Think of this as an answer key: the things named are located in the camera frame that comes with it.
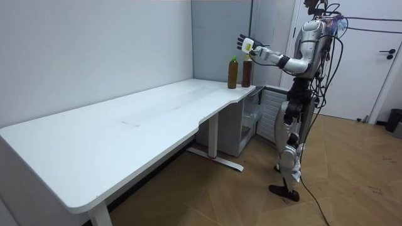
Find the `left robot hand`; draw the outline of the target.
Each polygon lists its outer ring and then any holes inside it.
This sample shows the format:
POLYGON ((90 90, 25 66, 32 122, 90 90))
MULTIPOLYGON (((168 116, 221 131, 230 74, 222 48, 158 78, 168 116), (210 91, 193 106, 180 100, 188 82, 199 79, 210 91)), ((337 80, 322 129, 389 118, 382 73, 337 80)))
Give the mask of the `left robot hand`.
POLYGON ((262 47, 265 45, 260 41, 243 34, 240 34, 237 39, 237 49, 249 55, 255 55, 262 47))

